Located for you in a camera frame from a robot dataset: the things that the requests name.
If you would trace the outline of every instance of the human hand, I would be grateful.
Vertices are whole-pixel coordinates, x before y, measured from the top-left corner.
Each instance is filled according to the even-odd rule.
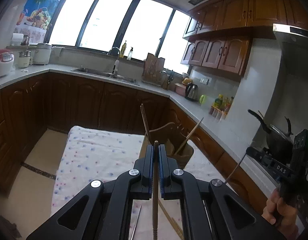
[[[267,206],[263,210],[262,217],[265,218],[271,225],[276,222],[273,213],[277,209],[280,215],[283,216],[281,224],[278,226],[278,230],[287,239],[296,239],[298,233],[298,227],[296,226],[297,209],[287,205],[283,198],[279,196],[279,192],[275,189],[270,198],[267,200]]]

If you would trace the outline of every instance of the stainless steel sink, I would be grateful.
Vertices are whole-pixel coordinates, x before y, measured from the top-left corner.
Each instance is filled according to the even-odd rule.
[[[113,78],[113,79],[116,79],[116,80],[119,80],[119,81],[128,82],[128,83],[132,83],[134,85],[138,85],[137,81],[133,78],[127,78],[127,77],[120,76],[120,75],[114,75],[112,73],[102,72],[102,71],[95,70],[95,69],[78,68],[78,69],[74,69],[72,71],[80,72],[80,73],[86,73],[86,74],[92,74],[92,75],[96,75],[96,76]]]

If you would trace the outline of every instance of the beige tile floor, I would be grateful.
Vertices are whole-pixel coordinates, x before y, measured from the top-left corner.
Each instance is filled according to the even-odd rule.
[[[28,155],[25,163],[56,174],[67,135],[47,130]],[[8,198],[0,196],[0,214],[15,223],[22,239],[50,216],[55,181],[21,167]]]

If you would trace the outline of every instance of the white countertop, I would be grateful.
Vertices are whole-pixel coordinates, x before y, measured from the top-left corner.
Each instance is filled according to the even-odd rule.
[[[208,109],[203,109],[200,103],[191,102],[184,97],[176,94],[173,91],[164,90],[161,87],[145,84],[138,81],[139,86],[121,82],[115,79],[95,76],[86,73],[73,72],[71,70],[77,69],[77,67],[48,64],[48,65],[33,65],[25,68],[28,72],[16,69],[10,72],[9,75],[0,78],[0,89],[6,87],[12,83],[23,80],[25,78],[35,76],[46,72],[55,72],[69,74],[73,76],[88,77],[94,80],[101,80],[108,83],[118,84],[125,87],[131,87],[138,90],[143,90],[160,96],[170,98],[176,105],[178,105],[189,117],[198,122],[204,117],[200,126],[206,131],[236,162],[238,162],[241,156],[245,153],[246,148],[249,146],[249,142],[244,140],[244,136],[238,136],[235,133],[235,127],[227,119],[217,121],[211,115],[208,114]],[[251,161],[250,158],[245,157],[241,163],[242,169],[251,177],[251,179],[258,185],[262,192],[269,197],[271,192],[275,189],[275,185],[269,178],[261,171],[259,166]]]

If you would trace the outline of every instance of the metal bolt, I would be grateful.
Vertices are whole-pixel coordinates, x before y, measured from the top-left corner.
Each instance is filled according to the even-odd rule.
[[[136,176],[137,174],[139,174],[139,171],[137,169],[132,169],[128,173],[129,175]]]
[[[180,175],[183,175],[184,171],[181,170],[181,169],[175,169],[175,170],[173,171],[173,173],[174,173],[175,175],[177,175],[177,176],[180,176]]]
[[[215,187],[219,187],[223,184],[223,182],[220,180],[220,179],[213,179],[212,180],[212,184],[215,186]]]
[[[92,187],[99,187],[100,185],[102,185],[102,182],[100,180],[93,180],[90,185]]]

